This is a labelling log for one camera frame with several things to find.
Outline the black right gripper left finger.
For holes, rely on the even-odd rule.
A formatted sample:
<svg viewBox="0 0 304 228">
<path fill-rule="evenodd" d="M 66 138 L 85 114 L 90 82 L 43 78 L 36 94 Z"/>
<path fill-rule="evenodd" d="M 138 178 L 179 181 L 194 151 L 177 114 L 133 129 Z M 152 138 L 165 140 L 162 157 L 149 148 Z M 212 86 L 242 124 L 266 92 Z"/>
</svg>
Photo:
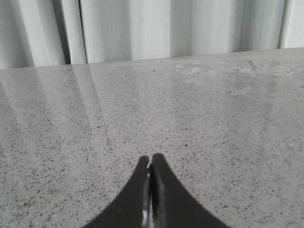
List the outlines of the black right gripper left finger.
<svg viewBox="0 0 304 228">
<path fill-rule="evenodd" d="M 149 157 L 141 156 L 130 179 L 115 199 L 86 228 L 148 228 L 150 226 Z"/>
</svg>

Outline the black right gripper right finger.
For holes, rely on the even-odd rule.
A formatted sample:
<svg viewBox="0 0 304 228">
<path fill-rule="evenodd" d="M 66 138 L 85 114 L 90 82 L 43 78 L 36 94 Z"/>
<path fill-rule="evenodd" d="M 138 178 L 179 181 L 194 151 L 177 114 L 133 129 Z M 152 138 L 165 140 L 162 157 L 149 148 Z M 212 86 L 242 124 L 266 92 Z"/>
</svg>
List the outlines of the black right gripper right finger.
<svg viewBox="0 0 304 228">
<path fill-rule="evenodd" d="M 156 228 L 226 228 L 183 187 L 165 157 L 156 153 L 151 162 L 153 221 Z"/>
</svg>

